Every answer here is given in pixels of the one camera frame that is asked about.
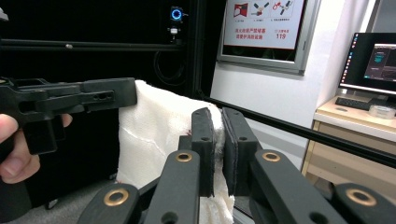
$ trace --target desk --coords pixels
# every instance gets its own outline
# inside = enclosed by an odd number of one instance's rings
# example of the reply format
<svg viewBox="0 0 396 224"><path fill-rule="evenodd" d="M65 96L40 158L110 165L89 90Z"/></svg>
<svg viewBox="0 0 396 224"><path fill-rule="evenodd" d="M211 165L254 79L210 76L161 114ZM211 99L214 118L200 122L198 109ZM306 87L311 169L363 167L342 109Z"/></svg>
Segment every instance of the desk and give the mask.
<svg viewBox="0 0 396 224"><path fill-rule="evenodd" d="M369 115L368 111L335 105L336 98L317 109L315 131L396 154L396 118L379 119ZM357 183L376 190L396 204L396 169L333 147L310 141L302 173L312 184L319 178L335 185Z"/></svg>

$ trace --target finger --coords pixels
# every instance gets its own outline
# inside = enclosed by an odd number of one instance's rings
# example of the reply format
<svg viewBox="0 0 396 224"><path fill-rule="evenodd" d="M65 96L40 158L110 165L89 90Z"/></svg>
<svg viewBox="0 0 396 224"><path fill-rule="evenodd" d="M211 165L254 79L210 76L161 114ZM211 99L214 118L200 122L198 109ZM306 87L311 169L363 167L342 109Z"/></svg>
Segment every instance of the finger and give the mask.
<svg viewBox="0 0 396 224"><path fill-rule="evenodd" d="M5 114L0 114L0 143L18 130L17 121Z"/></svg>
<svg viewBox="0 0 396 224"><path fill-rule="evenodd" d="M40 167L38 157L29 153L22 131L15 133L14 140L14 150L0 165L0 176L5 182L30 177Z"/></svg>
<svg viewBox="0 0 396 224"><path fill-rule="evenodd" d="M64 127L67 127L70 125L72 122L73 117L71 117L69 114L63 114L62 115L62 121L64 122Z"/></svg>
<svg viewBox="0 0 396 224"><path fill-rule="evenodd" d="M40 169L40 159L38 155L30 155L31 159L29 162L22 168L18 175L13 177L3 177L3 181L8 184L15 184L21 182L30 176L34 175Z"/></svg>

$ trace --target white wall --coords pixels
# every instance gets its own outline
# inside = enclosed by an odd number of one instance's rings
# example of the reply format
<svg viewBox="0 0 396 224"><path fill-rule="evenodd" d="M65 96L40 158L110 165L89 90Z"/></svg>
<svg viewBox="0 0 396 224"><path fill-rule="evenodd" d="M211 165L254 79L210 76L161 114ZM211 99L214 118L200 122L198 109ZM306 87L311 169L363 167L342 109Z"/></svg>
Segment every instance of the white wall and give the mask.
<svg viewBox="0 0 396 224"><path fill-rule="evenodd" d="M371 3L321 1L304 76L217 63L211 97L311 128L316 108L335 95L351 37L360 30ZM282 151L301 169L306 139L253 120L248 123L264 148Z"/></svg>

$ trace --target white cloth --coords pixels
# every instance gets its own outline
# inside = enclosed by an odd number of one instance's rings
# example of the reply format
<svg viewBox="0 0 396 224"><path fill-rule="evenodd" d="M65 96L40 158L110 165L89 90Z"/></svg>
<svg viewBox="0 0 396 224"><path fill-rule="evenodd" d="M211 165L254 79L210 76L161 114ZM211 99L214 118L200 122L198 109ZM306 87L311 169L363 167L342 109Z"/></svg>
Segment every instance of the white cloth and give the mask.
<svg viewBox="0 0 396 224"><path fill-rule="evenodd" d="M191 113L207 107L215 129L215 197L200 200L200 223L233 223L234 198L222 174L224 126L219 109L137 80L137 105L120 108L120 161L117 180L138 189L161 175L181 135L191 132Z"/></svg>

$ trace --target monitor screen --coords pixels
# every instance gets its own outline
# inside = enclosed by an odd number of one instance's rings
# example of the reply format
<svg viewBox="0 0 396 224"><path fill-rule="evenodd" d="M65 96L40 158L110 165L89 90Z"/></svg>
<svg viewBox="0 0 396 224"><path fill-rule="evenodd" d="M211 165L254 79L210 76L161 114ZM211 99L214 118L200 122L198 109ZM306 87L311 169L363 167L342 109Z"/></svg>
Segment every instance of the monitor screen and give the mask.
<svg viewBox="0 0 396 224"><path fill-rule="evenodd" d="M339 87L396 97L396 33L354 34Z"/></svg>

